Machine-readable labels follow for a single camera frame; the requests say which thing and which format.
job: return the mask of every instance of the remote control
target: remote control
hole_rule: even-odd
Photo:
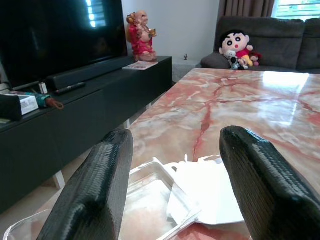
[[[74,84],[74,85],[71,85],[71,86],[67,86],[65,88],[61,88],[57,91],[54,92],[55,95],[62,95],[62,94],[66,94],[66,93],[69,93],[73,90],[76,90],[76,89],[80,89],[80,88],[83,88],[86,84],[84,82],[79,82],[77,84]]]

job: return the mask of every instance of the soundbar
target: soundbar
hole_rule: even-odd
[[[50,89],[59,90],[113,72],[132,63],[133,58],[131,56],[117,57],[48,76],[45,83]]]

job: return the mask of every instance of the plastic container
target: plastic container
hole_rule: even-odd
[[[170,216],[168,203],[175,197],[178,222]],[[130,172],[120,240],[168,240],[197,220],[197,202],[175,184],[156,159]]]
[[[18,221],[7,229],[3,240],[36,240],[50,213],[47,209]]]

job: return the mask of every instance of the white wall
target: white wall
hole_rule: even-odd
[[[123,15],[145,10],[159,56],[201,60],[214,48],[220,0],[122,0]]]

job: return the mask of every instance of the black tv screen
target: black tv screen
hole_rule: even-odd
[[[126,55],[121,0],[0,2],[0,60],[13,87]]]

